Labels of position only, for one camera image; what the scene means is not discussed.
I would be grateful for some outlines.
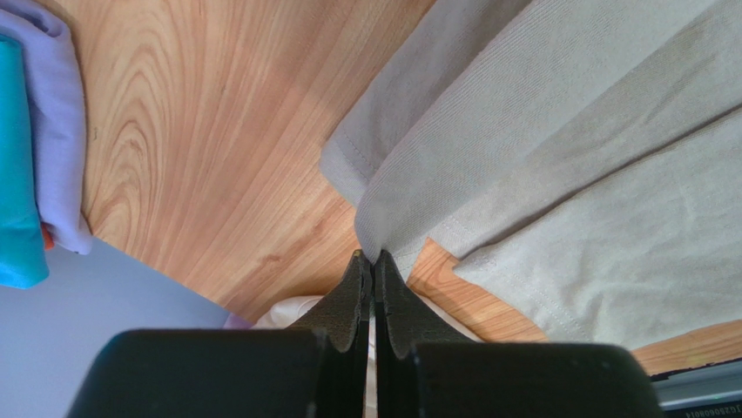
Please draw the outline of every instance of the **metal device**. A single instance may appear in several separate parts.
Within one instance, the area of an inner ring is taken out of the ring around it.
[[[375,317],[380,417],[661,417],[627,351],[478,343],[361,251],[285,330],[130,331],[93,363],[71,407],[88,417],[360,417]]]

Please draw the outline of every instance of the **teal cloth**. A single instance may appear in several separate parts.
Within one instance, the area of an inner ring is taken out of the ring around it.
[[[25,289],[49,275],[33,191],[23,50],[0,35],[0,285]]]

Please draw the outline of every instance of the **wooden table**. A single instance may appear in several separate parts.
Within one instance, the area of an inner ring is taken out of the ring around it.
[[[73,29],[100,239],[249,320],[326,293],[358,247],[320,149],[434,0],[42,0]],[[544,340],[429,242],[410,286],[486,340]],[[636,352],[742,356],[742,322]]]

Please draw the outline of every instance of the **wood grain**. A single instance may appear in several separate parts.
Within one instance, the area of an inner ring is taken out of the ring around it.
[[[434,0],[42,0],[88,104],[93,232],[249,320],[325,293],[358,246],[320,149]],[[545,340],[429,241],[410,286],[486,340]],[[742,355],[742,325],[643,348],[648,371]]]

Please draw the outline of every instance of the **orange object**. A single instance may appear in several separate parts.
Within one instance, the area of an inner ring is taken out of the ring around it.
[[[45,224],[41,224],[41,236],[44,237],[44,250],[51,250],[54,248],[54,241],[51,239],[49,230],[46,229]]]

